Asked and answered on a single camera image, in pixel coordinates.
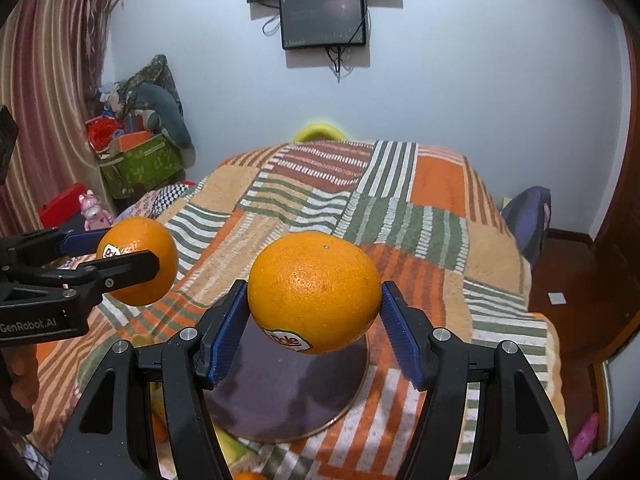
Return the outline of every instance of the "white wall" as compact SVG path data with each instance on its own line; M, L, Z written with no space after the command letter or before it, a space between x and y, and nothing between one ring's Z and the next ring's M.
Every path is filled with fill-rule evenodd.
M113 83L117 80L116 65L113 55L113 42L111 41L111 30L107 33L107 47L104 50L104 64L102 66L102 84Z
M339 85L324 51L286 54L245 0L124 3L111 20L114 74L167 55L192 180L328 121L354 139L449 146L495 197L547 186L555 227L593 229L628 115L601 0L369 0L370 47L354 49L360 66Z

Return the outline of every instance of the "red object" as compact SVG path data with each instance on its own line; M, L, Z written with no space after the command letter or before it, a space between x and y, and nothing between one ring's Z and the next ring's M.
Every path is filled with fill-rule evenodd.
M78 195L86 193L86 186L76 182L51 202L42 206L38 216L44 228L58 227L80 211Z
M116 130L123 129L124 126L116 121L116 119L100 117L87 126L86 134L94 150L99 152L109 145L111 139L113 139L113 133Z

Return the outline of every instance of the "bed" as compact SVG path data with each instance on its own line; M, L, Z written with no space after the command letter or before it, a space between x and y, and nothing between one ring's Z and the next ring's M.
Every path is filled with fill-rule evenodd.
M31 437L49 456L114 341L150 335L161 342L193 325L236 278L247 278L269 242L301 230L361 247L381 279L394 280L435 326L476 344L519 343L564 425L556 332L527 311L529 264L465 157L412 142L283 144L234 156L165 202L158 209L158 196L145 196L127 214L158 216L171 229L180 253L174 288L143 308L105 296L89 333L51 346L41 362ZM278 480L395 476L424 394L399 373L380 320L367 338L368 387L348 414L296 442L244 442L257 454L256 471ZM468 467L478 392L471 384L453 478ZM166 444L159 454L172 478Z

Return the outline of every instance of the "red box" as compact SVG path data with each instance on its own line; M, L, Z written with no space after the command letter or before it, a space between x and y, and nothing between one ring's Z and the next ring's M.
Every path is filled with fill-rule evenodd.
M76 182L51 202L42 206L38 216L43 227L58 227L80 211L78 195L86 193L86 186Z

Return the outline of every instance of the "purple bag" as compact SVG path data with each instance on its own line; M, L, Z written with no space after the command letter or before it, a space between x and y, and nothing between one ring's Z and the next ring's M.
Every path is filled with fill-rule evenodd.
M533 268L551 222L551 192L546 187L530 187L511 200L500 214L516 238L520 253Z

